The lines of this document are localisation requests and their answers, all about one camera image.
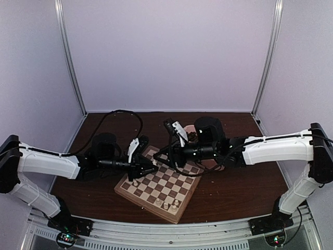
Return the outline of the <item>front aluminium rail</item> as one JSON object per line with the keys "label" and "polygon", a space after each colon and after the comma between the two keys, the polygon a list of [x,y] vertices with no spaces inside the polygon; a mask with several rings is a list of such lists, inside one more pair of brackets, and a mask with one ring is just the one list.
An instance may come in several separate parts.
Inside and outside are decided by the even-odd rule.
{"label": "front aluminium rail", "polygon": [[[253,235],[248,219],[190,224],[139,224],[93,220],[90,236],[80,236],[70,249],[323,249],[307,206],[293,215],[294,225],[285,229],[283,247],[271,247],[268,235]],[[47,226],[40,212],[32,210],[20,249],[61,249],[58,231]]]}

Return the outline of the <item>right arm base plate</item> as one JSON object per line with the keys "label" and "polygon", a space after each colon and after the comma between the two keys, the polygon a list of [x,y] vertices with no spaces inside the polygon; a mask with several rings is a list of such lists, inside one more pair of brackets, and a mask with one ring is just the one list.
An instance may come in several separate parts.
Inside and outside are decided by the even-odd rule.
{"label": "right arm base plate", "polygon": [[286,227],[294,225],[291,218],[273,218],[272,216],[259,217],[249,220],[252,235],[267,234],[281,231]]}

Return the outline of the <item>right aluminium frame post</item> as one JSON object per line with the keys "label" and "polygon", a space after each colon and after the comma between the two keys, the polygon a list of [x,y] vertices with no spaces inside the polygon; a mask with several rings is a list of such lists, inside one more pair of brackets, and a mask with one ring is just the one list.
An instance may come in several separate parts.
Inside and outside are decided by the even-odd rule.
{"label": "right aluminium frame post", "polygon": [[276,51],[276,46],[278,43],[278,38],[280,34],[280,27],[281,27],[281,21],[283,17],[283,8],[284,8],[284,1],[283,0],[276,0],[275,1],[275,8],[274,8],[274,15],[273,15],[273,21],[272,21],[272,27],[271,27],[271,34],[270,34],[270,40],[268,43],[268,49],[266,53],[266,58],[264,62],[263,72],[261,75],[261,80],[259,84],[259,88],[257,91],[257,95],[254,101],[254,105],[252,108],[252,115],[256,117],[258,115],[259,107],[264,95],[265,87],[270,75],[270,70],[272,67],[274,54]]}

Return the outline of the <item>left aluminium frame post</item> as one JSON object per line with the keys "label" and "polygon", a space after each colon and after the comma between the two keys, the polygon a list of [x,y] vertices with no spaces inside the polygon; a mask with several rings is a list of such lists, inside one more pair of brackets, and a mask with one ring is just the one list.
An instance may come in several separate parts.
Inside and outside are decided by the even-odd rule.
{"label": "left aluminium frame post", "polygon": [[63,50],[65,53],[65,60],[66,60],[66,65],[70,77],[71,84],[73,86],[74,94],[76,97],[76,100],[78,101],[79,108],[81,111],[81,114],[83,116],[87,115],[87,111],[83,102],[83,97],[80,91],[80,87],[78,84],[78,80],[76,77],[76,72],[74,68],[74,63],[71,55],[71,50],[70,50],[70,44],[69,44],[69,39],[67,35],[67,29],[66,29],[66,21],[65,21],[65,15],[63,13],[63,1],[61,0],[54,0],[55,4],[55,11],[56,11],[56,17],[58,21],[58,26],[59,26],[59,31],[60,31],[60,36],[62,40],[62,46]]}

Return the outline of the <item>wooden chess board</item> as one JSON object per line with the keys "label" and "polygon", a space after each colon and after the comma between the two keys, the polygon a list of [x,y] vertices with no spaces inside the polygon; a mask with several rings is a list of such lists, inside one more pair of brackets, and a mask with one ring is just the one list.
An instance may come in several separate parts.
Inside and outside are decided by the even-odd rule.
{"label": "wooden chess board", "polygon": [[[153,154],[158,151],[158,148],[149,146],[145,150],[144,156],[153,157]],[[201,179],[191,175],[199,173],[200,168],[193,164],[186,164],[183,172],[190,176],[184,176],[160,162],[157,162],[156,166],[159,167],[157,172],[134,180],[138,182],[138,186],[134,186],[134,181],[129,181],[128,177],[124,176],[115,186],[114,191],[154,215],[177,224]],[[161,200],[160,206],[156,205],[157,198]],[[172,211],[171,206],[174,205],[175,199],[179,200],[180,204],[177,206],[177,211]],[[169,204],[168,210],[163,208],[164,202]]]}

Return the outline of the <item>aluminium frame post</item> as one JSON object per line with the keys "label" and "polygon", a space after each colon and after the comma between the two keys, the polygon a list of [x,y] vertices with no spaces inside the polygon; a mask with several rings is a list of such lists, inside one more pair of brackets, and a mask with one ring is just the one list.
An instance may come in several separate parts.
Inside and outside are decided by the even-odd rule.
{"label": "aluminium frame post", "polygon": [[55,4],[55,11],[56,11],[56,17],[58,21],[58,26],[59,26],[59,31],[60,31],[60,36],[62,40],[62,46],[63,50],[65,53],[65,60],[66,60],[66,65],[70,77],[71,84],[73,86],[74,94],[76,97],[76,100],[78,101],[79,108],[81,111],[81,114],[83,116],[87,115],[87,111],[83,102],[83,97],[80,91],[80,87],[78,84],[78,80],[76,77],[76,72],[74,68],[74,63],[71,55],[71,50],[70,50],[70,44],[69,44],[69,39],[67,35],[67,29],[66,29],[66,21],[65,21],[65,15],[63,13],[63,1],[61,0],[54,0]]}
{"label": "aluminium frame post", "polygon": [[254,101],[254,105],[252,108],[252,115],[256,117],[258,115],[259,107],[264,95],[265,87],[270,75],[270,70],[272,67],[274,54],[276,51],[276,46],[278,43],[278,38],[280,34],[280,27],[281,27],[281,21],[283,17],[283,8],[284,8],[284,1],[283,0],[276,0],[275,1],[275,8],[274,8],[274,15],[273,15],[273,21],[272,21],[272,27],[271,27],[271,34],[270,34],[270,40],[268,43],[268,49],[266,53],[266,58],[264,62],[263,72],[261,75],[261,80],[259,84],[259,88],[257,91],[257,95]]}

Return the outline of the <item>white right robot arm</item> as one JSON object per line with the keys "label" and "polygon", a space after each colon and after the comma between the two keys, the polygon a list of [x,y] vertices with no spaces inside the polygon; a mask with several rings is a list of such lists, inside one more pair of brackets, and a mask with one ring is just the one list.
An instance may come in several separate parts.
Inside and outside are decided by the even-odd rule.
{"label": "white right robot arm", "polygon": [[303,160],[305,169],[293,186],[274,204],[267,226],[279,229],[317,188],[332,182],[332,140],[319,123],[309,129],[278,136],[249,136],[228,139],[218,118],[200,117],[195,123],[197,141],[188,140],[179,122],[167,119],[168,145],[153,158],[180,173],[188,161],[213,159],[213,170],[243,167],[264,162]]}

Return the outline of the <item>pink double bowl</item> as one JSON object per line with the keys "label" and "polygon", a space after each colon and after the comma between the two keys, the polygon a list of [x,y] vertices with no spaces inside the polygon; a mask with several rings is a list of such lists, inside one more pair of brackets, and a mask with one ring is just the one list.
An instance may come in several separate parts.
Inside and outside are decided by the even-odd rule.
{"label": "pink double bowl", "polygon": [[[189,142],[198,142],[198,135],[193,124],[187,125],[184,130],[187,134]],[[197,167],[203,170],[210,170],[216,165],[216,161],[214,159],[195,160],[194,163]]]}

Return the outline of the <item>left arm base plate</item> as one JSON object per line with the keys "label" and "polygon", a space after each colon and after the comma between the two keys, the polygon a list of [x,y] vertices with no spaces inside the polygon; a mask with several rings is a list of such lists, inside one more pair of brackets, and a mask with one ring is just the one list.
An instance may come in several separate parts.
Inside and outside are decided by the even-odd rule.
{"label": "left arm base plate", "polygon": [[90,236],[93,221],[77,217],[51,218],[48,220],[47,226],[63,233]]}

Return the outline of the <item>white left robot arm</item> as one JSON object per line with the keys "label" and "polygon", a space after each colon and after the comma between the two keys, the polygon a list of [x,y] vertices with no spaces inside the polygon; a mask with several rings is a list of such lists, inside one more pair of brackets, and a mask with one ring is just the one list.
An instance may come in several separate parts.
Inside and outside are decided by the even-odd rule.
{"label": "white left robot arm", "polygon": [[158,171],[158,167],[142,155],[148,142],[148,137],[144,135],[133,139],[127,155],[122,156],[116,136],[101,133],[93,137],[90,148],[80,155],[30,147],[21,143],[17,135],[10,135],[1,145],[1,193],[18,197],[40,210],[63,231],[70,231],[75,221],[65,202],[40,190],[24,172],[50,174],[76,181],[100,178],[105,172],[125,172],[133,181]]}

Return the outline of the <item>dark chess pieces pile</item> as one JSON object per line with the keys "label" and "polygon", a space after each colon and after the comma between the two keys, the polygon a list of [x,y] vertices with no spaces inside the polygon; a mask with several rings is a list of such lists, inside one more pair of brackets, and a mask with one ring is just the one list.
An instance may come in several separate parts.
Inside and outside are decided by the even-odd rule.
{"label": "dark chess pieces pile", "polygon": [[189,132],[187,133],[188,141],[189,142],[197,142],[198,141],[198,136],[196,132]]}

